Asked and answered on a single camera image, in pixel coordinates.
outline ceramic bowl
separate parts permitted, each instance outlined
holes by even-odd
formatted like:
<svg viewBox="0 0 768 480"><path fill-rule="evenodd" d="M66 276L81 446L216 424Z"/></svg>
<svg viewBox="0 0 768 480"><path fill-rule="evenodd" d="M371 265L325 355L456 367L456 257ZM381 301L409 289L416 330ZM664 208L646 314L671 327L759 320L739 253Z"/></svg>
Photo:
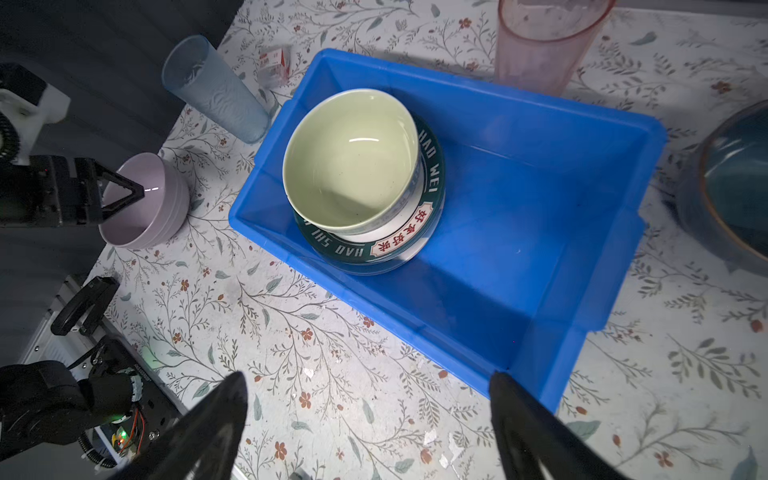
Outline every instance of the ceramic bowl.
<svg viewBox="0 0 768 480"><path fill-rule="evenodd" d="M356 235L385 226L418 196L418 166L408 110L383 91L348 90L322 101L296 127L283 186L301 217L327 232Z"/></svg>
<svg viewBox="0 0 768 480"><path fill-rule="evenodd" d="M723 122L680 173L683 228L729 264L768 276L768 101Z"/></svg>
<svg viewBox="0 0 768 480"><path fill-rule="evenodd" d="M189 187L181 174L155 154L129 158L118 173L144 187L144 198L99 225L104 241L115 247L142 249L167 242L189 210ZM103 204L128 195L117 184L104 189Z"/></svg>

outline light blue plastic cup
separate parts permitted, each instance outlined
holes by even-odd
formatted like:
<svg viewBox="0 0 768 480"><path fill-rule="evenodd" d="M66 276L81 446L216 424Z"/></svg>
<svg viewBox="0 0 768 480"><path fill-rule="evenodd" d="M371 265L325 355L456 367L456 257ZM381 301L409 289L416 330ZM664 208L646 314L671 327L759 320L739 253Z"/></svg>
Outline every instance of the light blue plastic cup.
<svg viewBox="0 0 768 480"><path fill-rule="evenodd" d="M270 126L262 104L203 35L187 37L170 51L161 78L166 90L247 144Z"/></svg>

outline light green bowl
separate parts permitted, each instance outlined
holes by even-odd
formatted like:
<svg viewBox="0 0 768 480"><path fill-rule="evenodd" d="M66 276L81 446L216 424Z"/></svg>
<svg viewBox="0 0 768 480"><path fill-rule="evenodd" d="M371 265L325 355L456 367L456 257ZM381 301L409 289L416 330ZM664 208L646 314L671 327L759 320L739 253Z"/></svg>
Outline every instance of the light green bowl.
<svg viewBox="0 0 768 480"><path fill-rule="evenodd" d="M342 235L386 225L416 189L416 126L383 91L343 91L301 120L283 159L283 186L293 209Z"/></svg>

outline bowl rim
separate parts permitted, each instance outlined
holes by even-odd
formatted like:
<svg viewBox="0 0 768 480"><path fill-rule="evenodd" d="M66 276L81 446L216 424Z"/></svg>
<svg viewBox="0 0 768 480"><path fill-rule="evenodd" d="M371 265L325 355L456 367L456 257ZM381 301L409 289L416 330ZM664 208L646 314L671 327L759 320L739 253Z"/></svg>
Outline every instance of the bowl rim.
<svg viewBox="0 0 768 480"><path fill-rule="evenodd" d="M334 227L330 225L325 225L324 223L317 223L315 220L310 219L307 217L298 207L296 207L293 199L290 196L290 193L288 192L288 187L286 185L286 162L288 159L288 152L290 151L291 145L293 145L293 142L296 140L296 133L299 131L301 126L304 124L305 121L307 121L308 118L310 118L313 114L316 114L316 112L324 105L330 103L331 101L336 100L337 98L340 98L342 96L348 95L348 94L360 94L360 93L374 93L380 96L383 96L384 98L389 98L393 100L407 115L407 118L409 119L409 123L406 125L406 127L411 131L413 138L416 141L416 148L414 150L414 160L413 160L413 168L411 170L411 174L408 177L408 180L403 183L400 192L395 196L395 198L383 209L381 209L380 212L378 212L376 215L373 215L372 217L368 217L365 220L361 220L360 222L353 223L350 225L345 225L343 227ZM413 175L416 173L416 168L419 166L419 132L416 130L416 124L413 121L413 117L411 116L411 112L406 108L405 105L402 104L400 100L395 98L393 95L382 91L377 90L375 88L353 88L350 90L340 91L337 94L331 95L330 97L326 98L325 100L321 101L317 105L315 105L314 108L312 108L309 112L307 112L306 115L304 115L304 118L301 119L299 124L296 126L296 128L293 130L293 133L290 136L290 139L288 140L288 145L286 146L285 153L283 154L283 190L285 191L286 196L288 197L288 202L290 203L291 207L299 214L302 218L306 219L308 222L312 223L318 228L321 228L323 230L329 231L331 233L345 233L350 230L358 230L360 227L364 227L365 225L369 223L375 223L379 218L385 216L402 198L402 196L406 193L406 191L409 189L409 186L411 184L411 180L413 178Z"/></svg>
<svg viewBox="0 0 768 480"><path fill-rule="evenodd" d="M138 158L138 157L141 157L141 156L149 156L149 157L152 157L152 160L153 160L153 161L154 161L155 159L157 159L157 161L158 161L158 162L160 162L160 164L161 164L161 166L162 166L162 172L163 172L163 173L162 173L162 174L163 174L163 188L164 188L164 189L167 189L167 187L168 187L168 185L167 185L167 181L168 181L168 172L167 172L167 168L168 168L168 165L166 165L165 161L164 161L162 158L160 158L160 155L157 155L157 154L153 154L153 153L151 153L151 152L141 152L140 154L135 154L133 157L131 157L131 158L127 159L127 160L126 160L126 161L125 161L125 162L124 162L124 163L123 163L123 164L120 166L120 168L118 168L118 170L117 170L117 173L118 173L118 174L120 174L120 175L122 175L122 174L123 174L122 170L124 169L124 167L126 167L126 166L128 165L128 163L129 163L129 162L131 162L133 159L135 159L135 158ZM110 183L109 183L109 185L107 185L107 186L104 188L104 193L101 195L101 198L102 198L102 199L104 198L104 195L106 195L106 193L107 193L107 189L109 189L110 187L112 187L112 188L116 188L116 187L117 187L117 185L116 185L116 184L113 184L112 182L110 182ZM156 211L156 212L154 213L154 215L152 216L152 220L150 221L150 223L149 223L149 224L148 224L148 225L147 225L147 226L146 226L146 227L145 227L145 228L144 228L144 229L141 231L141 233L139 233L139 234L138 234L138 235L137 235L135 238L133 238L133 239L129 240L128 242L125 242L125 243L121 243L121 244L119 244L119 245L118 245L118 244L116 244L116 243L112 243L112 242L110 242L110 241L109 241L109 240L106 238L106 236L104 235L104 225L105 225L105 224L106 224L106 223L107 223L109 220L111 220L111 219L108 219L106 222L104 222L104 223L100 223L100 224L99 224L99 226L98 226L98 229L99 229L99 233L101 234L101 238L103 238L105 242L109 243L109 244L110 244L110 245L112 245L113 247L120 247L120 248L131 248L131 247L129 247L129 246L130 246L132 243L135 243L135 242L137 242L138 240L140 240L140 239L142 238L142 236L143 236L143 235L146 235L146 234L147 234L147 231L149 230L149 227L150 227L150 225L152 225L152 224L153 224L155 221L157 221L157 218L160 216L160 211L161 211L161 210L163 210L163 205L164 205L164 204L165 204L165 202L167 202L167 201L168 201L168 195L164 195L164 196L163 196L163 200L162 200L162 201L160 202L160 204L158 205L158 207L157 207L157 211Z"/></svg>
<svg viewBox="0 0 768 480"><path fill-rule="evenodd" d="M710 149L712 147L712 143L725 132L729 128L735 125L738 121L743 119L744 117L748 117L749 115L758 112L760 110L764 110L768 108L768 100L759 101L754 105L750 105L747 108L744 108L743 110L739 110L735 114L728 117L718 128L716 128L707 138L705 138L701 142L701 155L699 157L699 168L698 168L698 177L699 177L699 191L701 192L701 196L704 200L704 207L707 209L707 212L712 216L712 218L717 222L717 224L720 226L720 228L723 229L723 231L730 237L731 240L738 246L741 247L743 250L746 250L747 252L753 254L755 257L761 259L763 262L768 262L768 256L762 252L760 252L755 247L749 245L747 242L742 240L741 237L736 235L736 232L730 229L728 227L728 224L725 223L725 220L720 216L719 213L717 213L717 208L715 208L714 203L712 202L712 199L710 198L710 195L707 193L707 179L705 177L705 173L707 171L707 160L709 160L710 156Z"/></svg>

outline black bracket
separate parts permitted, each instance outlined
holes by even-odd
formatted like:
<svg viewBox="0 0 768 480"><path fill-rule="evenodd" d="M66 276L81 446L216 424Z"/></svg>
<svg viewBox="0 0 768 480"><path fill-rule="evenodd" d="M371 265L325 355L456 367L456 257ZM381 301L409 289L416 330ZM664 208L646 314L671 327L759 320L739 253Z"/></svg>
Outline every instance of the black bracket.
<svg viewBox="0 0 768 480"><path fill-rule="evenodd" d="M61 312L56 316L51 324L51 332L54 335L66 335L72 331L77 321L85 312L88 312L80 327L80 334L84 336L93 335L96 327L101 323L101 316L107 311L109 303L115 292L118 291L120 283L109 276L96 276L77 292Z"/></svg>

